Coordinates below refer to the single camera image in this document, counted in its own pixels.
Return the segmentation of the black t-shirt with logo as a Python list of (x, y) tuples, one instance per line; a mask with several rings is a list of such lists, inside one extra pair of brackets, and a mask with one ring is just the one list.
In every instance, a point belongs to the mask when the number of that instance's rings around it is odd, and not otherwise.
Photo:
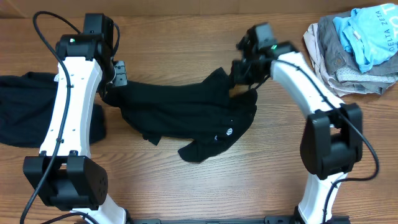
[(184, 161), (201, 163), (227, 151), (254, 121), (257, 91), (230, 96), (229, 89), (229, 77), (218, 68), (190, 85), (129, 81), (108, 88), (102, 99), (118, 107), (127, 124), (154, 145), (162, 137), (191, 139), (178, 154)]

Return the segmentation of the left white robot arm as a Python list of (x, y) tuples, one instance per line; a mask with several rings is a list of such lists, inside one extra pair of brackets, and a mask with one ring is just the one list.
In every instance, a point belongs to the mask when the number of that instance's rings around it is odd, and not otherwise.
[(91, 159), (89, 143), (95, 96), (127, 83), (124, 62), (114, 59), (119, 37), (111, 18), (87, 13), (82, 30), (50, 48), (58, 60), (52, 118), (39, 154), (23, 163), (33, 198), (88, 223), (131, 223), (129, 212), (109, 196), (108, 175)]

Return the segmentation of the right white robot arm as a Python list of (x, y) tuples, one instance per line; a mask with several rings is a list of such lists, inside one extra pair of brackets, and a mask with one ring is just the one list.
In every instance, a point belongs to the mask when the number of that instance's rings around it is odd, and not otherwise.
[(252, 26), (237, 44), (233, 84), (261, 86), (278, 82), (300, 108), (306, 123), (300, 157), (308, 171), (304, 195), (293, 215), (266, 216), (265, 223), (349, 223), (348, 216), (331, 213), (341, 180), (362, 158), (362, 112), (347, 105), (317, 78), (303, 54), (291, 42), (278, 42), (271, 25)]

